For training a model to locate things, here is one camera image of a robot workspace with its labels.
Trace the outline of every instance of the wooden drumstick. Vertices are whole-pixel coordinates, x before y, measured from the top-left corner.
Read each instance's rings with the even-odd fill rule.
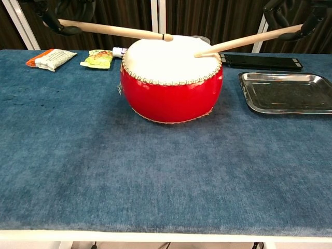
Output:
[[[235,39],[235,40],[230,40],[225,43],[219,43],[219,44],[213,45],[211,48],[209,48],[207,50],[199,51],[199,52],[195,53],[194,56],[196,58],[199,58],[199,57],[202,57],[204,54],[218,53],[218,52],[222,52],[222,51],[229,50],[232,48],[238,48],[238,47],[242,47],[245,45],[253,44],[256,42],[264,42],[266,40],[275,39],[275,38],[278,38],[282,34],[293,33],[293,32],[299,31],[301,29],[302,25],[303,24],[299,24],[299,25],[291,26],[291,27],[285,27],[283,29],[273,30],[273,31],[269,31],[266,33],[262,33],[262,34],[251,35],[251,36],[247,36],[247,37],[243,37],[243,38],[239,38],[239,39]]]
[[[170,34],[160,34],[147,30],[137,30],[130,29],[127,27],[117,27],[117,26],[109,26],[102,24],[95,24],[89,22],[77,22],[71,20],[59,19],[59,22],[63,26],[76,26],[79,27],[82,31],[105,34],[105,35],[116,35],[137,39],[156,39],[156,40],[165,40],[166,42],[170,42],[173,40],[173,36]]]

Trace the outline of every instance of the drum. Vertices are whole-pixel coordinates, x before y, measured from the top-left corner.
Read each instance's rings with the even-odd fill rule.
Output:
[[[218,53],[195,58],[211,45],[199,38],[141,39],[122,57],[120,87],[131,108],[159,123],[181,123],[208,115],[223,84]]]

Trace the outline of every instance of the snack bag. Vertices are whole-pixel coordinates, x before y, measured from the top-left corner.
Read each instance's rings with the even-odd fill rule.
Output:
[[[109,69],[112,59],[112,51],[94,49],[89,51],[89,57],[87,57],[85,61],[82,61],[80,65],[91,68]]]
[[[74,52],[52,48],[35,56],[34,58],[31,58],[26,62],[26,65],[55,72],[59,66],[69,61],[76,54],[77,53]]]

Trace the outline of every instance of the stainless steel tray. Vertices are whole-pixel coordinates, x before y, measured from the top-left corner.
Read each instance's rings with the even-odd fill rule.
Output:
[[[307,73],[244,72],[240,85],[250,108],[267,114],[332,114],[332,84]]]

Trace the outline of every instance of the white drum head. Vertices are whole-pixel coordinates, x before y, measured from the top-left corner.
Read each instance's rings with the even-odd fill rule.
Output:
[[[172,41],[141,39],[123,57],[125,70],[142,81],[159,85],[187,85],[204,81],[221,67],[218,53],[195,58],[210,44],[199,38],[173,36]]]

